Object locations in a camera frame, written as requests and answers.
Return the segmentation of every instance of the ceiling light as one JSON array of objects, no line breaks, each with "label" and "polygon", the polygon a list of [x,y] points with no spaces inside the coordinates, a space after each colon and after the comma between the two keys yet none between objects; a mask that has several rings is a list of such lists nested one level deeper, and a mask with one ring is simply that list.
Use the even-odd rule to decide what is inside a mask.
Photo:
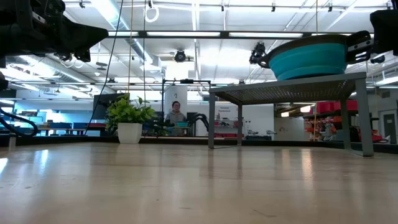
[{"label": "ceiling light", "polygon": [[0,100],[0,103],[5,103],[5,104],[14,105],[14,102],[11,101],[11,100]]},{"label": "ceiling light", "polygon": [[281,113],[280,116],[286,118],[289,116],[289,112]]},{"label": "ceiling light", "polygon": [[36,88],[34,86],[31,86],[31,85],[28,85],[28,84],[21,84],[21,85],[17,85],[17,84],[14,84],[14,83],[11,83],[11,84],[13,84],[14,86],[21,87],[21,88],[26,88],[28,90],[39,91],[38,88]]},{"label": "ceiling light", "polygon": [[308,113],[311,111],[311,106],[304,106],[302,108],[300,108],[300,112],[302,113]]},{"label": "ceiling light", "polygon": [[261,33],[261,32],[230,32],[230,37],[272,37],[272,38],[301,38],[303,37],[302,33]]},{"label": "ceiling light", "polygon": [[334,33],[317,33],[317,34],[311,34],[311,35],[314,36],[314,35],[327,35],[327,34],[334,34]]},{"label": "ceiling light", "polygon": [[393,89],[393,88],[398,88],[398,86],[380,86],[380,88],[383,88],[383,89]]},{"label": "ceiling light", "polygon": [[219,37],[220,32],[147,32],[148,36],[161,37]]},{"label": "ceiling light", "polygon": [[376,85],[380,86],[380,85],[386,85],[386,84],[390,84],[390,83],[394,83],[394,82],[398,82],[398,76],[385,78],[381,81],[376,82]]},{"label": "ceiling light", "polygon": [[114,22],[119,19],[119,11],[110,0],[95,0],[91,3],[107,21]]},{"label": "ceiling light", "polygon": [[114,36],[116,36],[116,37],[130,37],[130,35],[131,35],[131,37],[137,37],[138,36],[138,32],[130,32],[130,31],[121,32],[121,31],[118,31],[118,33],[116,33],[116,31],[108,31],[108,35],[109,35],[109,37],[114,37]]}]

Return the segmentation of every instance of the black cable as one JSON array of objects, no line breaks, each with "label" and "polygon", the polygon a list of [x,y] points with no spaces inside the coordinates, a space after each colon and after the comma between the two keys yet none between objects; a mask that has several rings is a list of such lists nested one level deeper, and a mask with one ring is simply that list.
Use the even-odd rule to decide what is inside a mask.
[{"label": "black cable", "polygon": [[106,82],[108,81],[109,68],[110,68],[110,66],[111,66],[111,61],[112,61],[112,56],[113,56],[114,45],[115,45],[115,43],[116,43],[116,37],[118,36],[120,18],[122,17],[123,1],[124,1],[124,0],[122,0],[121,5],[120,5],[118,25],[116,26],[116,33],[115,33],[114,39],[113,39],[113,45],[112,45],[112,50],[111,50],[111,56],[110,56],[110,58],[109,58],[108,68],[106,69],[105,83],[104,83],[104,85],[102,86],[102,90],[101,90],[101,92],[99,93],[98,100],[97,100],[97,102],[95,103],[94,110],[93,110],[93,114],[91,115],[90,122],[88,122],[87,127],[86,127],[85,135],[87,135],[87,130],[88,130],[88,128],[90,127],[90,124],[91,124],[91,122],[92,122],[92,120],[93,120],[93,117],[94,117],[95,111],[96,111],[96,109],[97,109],[98,103],[101,101],[102,92],[104,92],[104,89],[105,89],[105,86],[106,86]]},{"label": "black cable", "polygon": [[9,125],[9,124],[7,123],[4,119],[0,118],[0,123],[1,123],[4,127],[6,127],[8,130],[10,130],[12,133],[17,134],[18,136],[22,136],[22,137],[32,137],[32,136],[35,136],[35,135],[37,134],[37,132],[39,131],[39,130],[37,129],[36,124],[33,123],[33,121],[29,121],[28,119],[21,118],[21,117],[18,117],[18,116],[16,116],[16,115],[13,115],[13,114],[9,114],[9,113],[5,112],[4,110],[2,110],[1,108],[0,108],[0,114],[4,114],[4,115],[6,115],[6,116],[8,116],[8,117],[10,117],[10,118],[18,119],[18,120],[20,120],[20,121],[23,121],[23,122],[26,122],[26,123],[32,125],[32,127],[33,127],[33,132],[30,133],[30,134],[24,134],[24,133],[21,133],[21,132],[15,130],[11,125]]}]

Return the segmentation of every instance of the fluorescent light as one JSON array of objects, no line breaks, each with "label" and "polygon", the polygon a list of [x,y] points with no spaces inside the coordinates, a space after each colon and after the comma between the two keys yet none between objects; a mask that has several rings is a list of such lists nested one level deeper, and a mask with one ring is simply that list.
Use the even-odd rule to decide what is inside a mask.
[{"label": "fluorescent light", "polygon": [[260,32],[230,32],[230,37],[272,37],[272,38],[301,38],[303,37],[302,33],[260,33]]},{"label": "fluorescent light", "polygon": [[302,113],[308,113],[311,110],[311,106],[303,106],[302,108],[300,108],[300,112]]},{"label": "fluorescent light", "polygon": [[5,104],[14,105],[14,102],[11,101],[11,100],[0,100],[0,103],[5,103]]},{"label": "fluorescent light", "polygon": [[289,116],[289,112],[281,113],[280,116],[286,118]]},{"label": "fluorescent light", "polygon": [[11,83],[11,84],[13,84],[14,86],[21,87],[21,88],[26,88],[28,90],[39,91],[38,88],[36,88],[34,86],[31,86],[31,85],[28,85],[28,84],[21,84],[21,85],[17,85],[17,84],[14,84],[14,83]]},{"label": "fluorescent light", "polygon": [[220,32],[147,32],[148,36],[162,37],[219,37]]},{"label": "fluorescent light", "polygon": [[376,82],[376,85],[380,86],[380,85],[386,85],[386,84],[390,84],[390,83],[394,83],[394,82],[398,82],[398,76],[385,78],[381,81]]},{"label": "fluorescent light", "polygon": [[393,88],[398,88],[398,86],[380,86],[380,88],[383,88],[383,89],[393,89]]},{"label": "fluorescent light", "polygon": [[311,34],[311,35],[327,35],[327,34],[333,34],[333,33],[317,33],[317,34]]},{"label": "fluorescent light", "polygon": [[118,31],[118,33],[116,33],[116,31],[108,31],[108,34],[110,37],[114,37],[115,35],[116,37],[127,37],[130,36],[130,34],[132,37],[138,36],[138,32],[126,32],[126,31],[123,32]]}]

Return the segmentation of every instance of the metal table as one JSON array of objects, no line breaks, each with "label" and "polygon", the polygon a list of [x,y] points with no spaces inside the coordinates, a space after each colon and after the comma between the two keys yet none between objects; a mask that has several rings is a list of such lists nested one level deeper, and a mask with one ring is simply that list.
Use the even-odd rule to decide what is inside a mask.
[{"label": "metal table", "polygon": [[209,90],[208,146],[210,149],[214,149],[215,98],[218,96],[238,106],[238,145],[242,145],[242,107],[244,105],[340,100],[341,118],[345,133],[344,147],[351,150],[351,141],[349,134],[347,134],[349,133],[349,119],[346,100],[356,89],[362,140],[361,155],[373,156],[371,122],[365,80],[366,73],[359,72],[212,88]]}]

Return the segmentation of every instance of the white wall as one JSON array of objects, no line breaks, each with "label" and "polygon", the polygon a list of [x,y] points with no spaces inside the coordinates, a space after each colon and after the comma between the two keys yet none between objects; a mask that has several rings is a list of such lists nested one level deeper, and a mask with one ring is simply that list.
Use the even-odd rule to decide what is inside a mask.
[{"label": "white wall", "polygon": [[303,118],[275,118],[276,141],[308,141]]}]

